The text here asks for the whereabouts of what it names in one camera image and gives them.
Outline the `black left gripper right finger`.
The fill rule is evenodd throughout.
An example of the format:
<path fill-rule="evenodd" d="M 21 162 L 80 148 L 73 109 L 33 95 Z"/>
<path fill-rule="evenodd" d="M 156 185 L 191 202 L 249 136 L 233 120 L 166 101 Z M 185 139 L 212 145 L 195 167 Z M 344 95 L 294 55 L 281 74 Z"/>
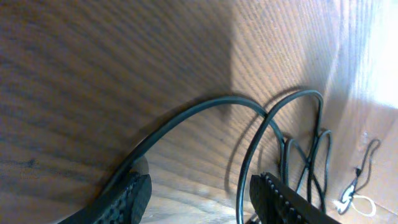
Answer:
<path fill-rule="evenodd" d="M 251 176 L 249 195 L 261 223 L 339 224 L 269 172 Z"/>

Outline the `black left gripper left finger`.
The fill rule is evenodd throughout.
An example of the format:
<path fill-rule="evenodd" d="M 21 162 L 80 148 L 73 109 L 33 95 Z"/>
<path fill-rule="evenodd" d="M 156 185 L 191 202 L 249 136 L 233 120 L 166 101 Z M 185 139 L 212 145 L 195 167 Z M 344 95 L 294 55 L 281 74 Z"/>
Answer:
<path fill-rule="evenodd" d="M 149 174 L 130 173 L 93 203 L 77 211 L 61 224 L 138 224 L 152 194 Z"/>

